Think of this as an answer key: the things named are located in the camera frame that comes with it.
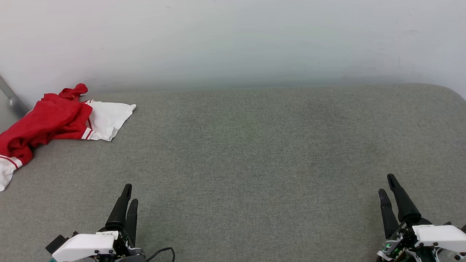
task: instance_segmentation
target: metal pole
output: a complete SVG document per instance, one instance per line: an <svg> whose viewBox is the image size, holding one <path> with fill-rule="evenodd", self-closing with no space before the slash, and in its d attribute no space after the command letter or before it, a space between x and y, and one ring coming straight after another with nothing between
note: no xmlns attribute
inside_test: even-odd
<svg viewBox="0 0 466 262"><path fill-rule="evenodd" d="M18 118L25 116L29 109L27 106L13 93L8 84L0 76L0 90L5 93L8 97L8 107L11 112L14 113Z"/></svg>

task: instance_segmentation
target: red stripe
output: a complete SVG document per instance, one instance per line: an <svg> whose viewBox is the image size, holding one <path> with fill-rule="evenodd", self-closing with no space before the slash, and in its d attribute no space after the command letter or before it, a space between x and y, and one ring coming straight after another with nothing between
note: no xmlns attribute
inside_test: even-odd
<svg viewBox="0 0 466 262"><path fill-rule="evenodd" d="M88 136L86 136L86 140L89 138L90 134L91 134L92 130L89 131L89 134Z"/></svg>
<svg viewBox="0 0 466 262"><path fill-rule="evenodd" d="M6 160L10 161L14 165L14 167L16 167L16 169L18 169L18 165L15 162L13 162L13 160L11 160L9 158L6 158L6 157L3 157L3 156L0 156L0 159L6 159Z"/></svg>

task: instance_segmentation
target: clothing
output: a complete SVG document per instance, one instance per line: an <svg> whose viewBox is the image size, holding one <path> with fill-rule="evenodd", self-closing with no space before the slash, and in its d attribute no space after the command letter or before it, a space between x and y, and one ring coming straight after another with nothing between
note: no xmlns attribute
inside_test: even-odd
<svg viewBox="0 0 466 262"><path fill-rule="evenodd" d="M0 135L0 191L16 169L31 161L34 148L52 139L111 141L136 108L135 104L79 102L87 91L81 83L58 95L45 94L31 112Z"/></svg>

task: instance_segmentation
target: gray couch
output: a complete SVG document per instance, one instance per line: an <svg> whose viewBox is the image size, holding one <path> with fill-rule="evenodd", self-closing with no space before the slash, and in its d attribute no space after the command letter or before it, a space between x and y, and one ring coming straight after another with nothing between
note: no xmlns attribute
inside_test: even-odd
<svg viewBox="0 0 466 262"><path fill-rule="evenodd" d="M1 261L46 262L58 234L94 233L125 183L138 246L178 262L374 261L390 172L424 217L466 223L466 102L443 87L85 99L137 108L112 142L52 141L16 172L0 193Z"/></svg>

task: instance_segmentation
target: black cable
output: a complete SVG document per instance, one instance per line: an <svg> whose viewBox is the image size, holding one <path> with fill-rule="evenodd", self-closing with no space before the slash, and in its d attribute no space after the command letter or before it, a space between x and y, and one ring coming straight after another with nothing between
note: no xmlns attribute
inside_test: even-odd
<svg viewBox="0 0 466 262"><path fill-rule="evenodd" d="M151 257L149 257L146 260L146 262L149 262L152 258L157 256L160 252L164 252L164 251L167 251L167 250L171 250L171 253L173 254L173 259L171 260L171 262L175 262L175 251L172 248L162 248L161 250L159 250L159 251L155 252L153 255L151 255Z"/></svg>

